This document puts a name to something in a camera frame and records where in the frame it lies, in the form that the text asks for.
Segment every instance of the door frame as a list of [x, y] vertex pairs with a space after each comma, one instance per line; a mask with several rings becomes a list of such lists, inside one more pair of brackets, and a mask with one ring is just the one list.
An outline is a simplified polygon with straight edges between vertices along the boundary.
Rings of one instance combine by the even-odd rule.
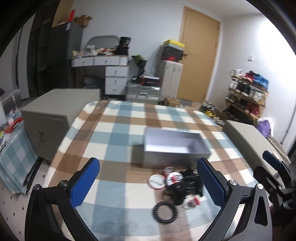
[[179, 42], [182, 43], [183, 41], [183, 38], [184, 38], [184, 33], [185, 33], [185, 23], [186, 23], [186, 10], [190, 10], [190, 11], [193, 11], [193, 12], [196, 12], [200, 15], [203, 15], [215, 22], [218, 23], [218, 34], [217, 34], [217, 38], [216, 38], [216, 44], [215, 44], [215, 56], [214, 56], [214, 60], [213, 60], [213, 64], [212, 64], [212, 67], [211, 67], [211, 76], [210, 76], [210, 79], [208, 81], [208, 84], [207, 84], [207, 88], [206, 88], [206, 91], [205, 91], [205, 94], [204, 96], [202, 97], [202, 101], [205, 100], [206, 96], [207, 96], [207, 93], [208, 93], [208, 90], [209, 90], [209, 85], [210, 85], [210, 82], [211, 82], [211, 79], [212, 79], [212, 76], [213, 76], [213, 69], [214, 69], [214, 66], [216, 64], [216, 60], [217, 60], [217, 49], [218, 49], [218, 43], [219, 43], [219, 38], [220, 38], [220, 26], [221, 26], [221, 22], [202, 13], [202, 12], [199, 12], [193, 8], [190, 8], [190, 7], [187, 7], [187, 6], [184, 6], [184, 9], [183, 9], [183, 14], [182, 14], [182, 22], [181, 22], [181, 28], [180, 28], [180, 33], [179, 33]]

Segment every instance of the checkered tablecloth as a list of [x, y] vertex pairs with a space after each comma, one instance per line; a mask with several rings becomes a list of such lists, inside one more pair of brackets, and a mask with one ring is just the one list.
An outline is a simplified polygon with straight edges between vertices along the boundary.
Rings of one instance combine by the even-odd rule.
[[[76, 208], [98, 240], [198, 240], [217, 215], [206, 189], [201, 205], [185, 210], [161, 225], [152, 208], [162, 201], [163, 190], [153, 190], [147, 179], [161, 170], [143, 169], [145, 128], [200, 133], [211, 151], [209, 161], [227, 179], [254, 186], [252, 170], [219, 126], [199, 111], [121, 101], [87, 104], [63, 139], [47, 173], [44, 186], [69, 180], [90, 157], [101, 170], [83, 204]], [[236, 215], [227, 235], [234, 231]]]
[[37, 155], [24, 129], [22, 121], [0, 157], [0, 177], [12, 194], [26, 194], [23, 182], [37, 160]]

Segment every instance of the wooden door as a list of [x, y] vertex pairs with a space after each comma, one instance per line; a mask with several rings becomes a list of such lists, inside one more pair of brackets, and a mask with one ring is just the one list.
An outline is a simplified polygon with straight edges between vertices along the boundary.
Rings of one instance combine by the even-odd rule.
[[177, 98], [202, 102], [212, 76], [220, 22], [185, 7], [181, 42], [185, 44]]

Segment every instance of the white drawer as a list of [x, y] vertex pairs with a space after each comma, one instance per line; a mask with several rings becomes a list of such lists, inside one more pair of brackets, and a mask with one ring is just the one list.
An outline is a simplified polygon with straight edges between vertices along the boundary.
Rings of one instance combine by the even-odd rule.
[[127, 77], [106, 77], [105, 85], [122, 85], [126, 86]]
[[119, 65], [119, 56], [97, 56], [94, 65]]
[[119, 57], [119, 65], [128, 65], [128, 57]]
[[94, 65], [94, 58], [93, 57], [72, 59], [72, 67], [92, 66], [92, 65]]
[[107, 66], [105, 76], [127, 77], [128, 67]]
[[125, 95], [126, 87], [121, 85], [106, 85], [105, 94], [106, 95]]

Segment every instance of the metal screw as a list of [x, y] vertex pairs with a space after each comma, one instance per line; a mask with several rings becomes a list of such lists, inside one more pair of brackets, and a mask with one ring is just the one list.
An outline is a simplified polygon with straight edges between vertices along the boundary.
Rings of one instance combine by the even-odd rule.
[[229, 180], [230, 185], [236, 186], [237, 185], [237, 181], [236, 180]]
[[34, 190], [39, 190], [39, 188], [41, 188], [41, 186], [40, 186], [39, 184], [36, 184], [36, 185], [33, 187]]
[[62, 186], [62, 187], [67, 186], [67, 184], [68, 184], [68, 181], [66, 181], [66, 180], [63, 180], [63, 181], [61, 181], [61, 182], [59, 183], [59, 185]]
[[261, 190], [263, 189], [263, 185], [262, 185], [261, 183], [258, 183], [258, 184], [257, 184], [257, 187], [258, 187], [259, 189], [261, 189]]

